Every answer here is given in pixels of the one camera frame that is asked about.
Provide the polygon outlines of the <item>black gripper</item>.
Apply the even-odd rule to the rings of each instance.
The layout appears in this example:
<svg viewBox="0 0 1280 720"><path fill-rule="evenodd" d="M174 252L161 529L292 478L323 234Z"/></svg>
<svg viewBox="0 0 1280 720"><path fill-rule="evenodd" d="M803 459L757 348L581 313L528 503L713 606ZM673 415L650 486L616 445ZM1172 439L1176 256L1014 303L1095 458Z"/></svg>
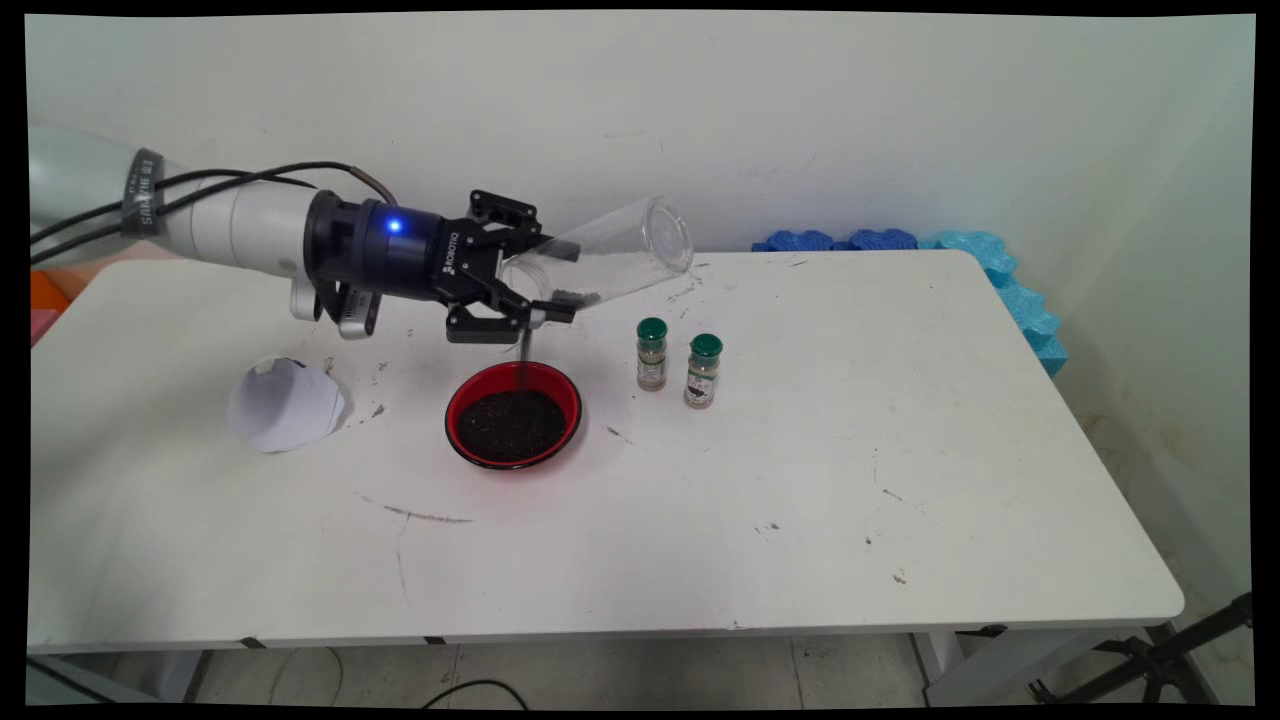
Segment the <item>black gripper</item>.
<svg viewBox="0 0 1280 720"><path fill-rule="evenodd" d="M468 214L444 218L378 200L316 193L303 223L303 268L320 304L352 293L445 304L456 345L513 345L543 322L568 324L572 304L527 299L499 279L506 258L577 263L581 245L541 232L534 205L472 190Z"/></svg>

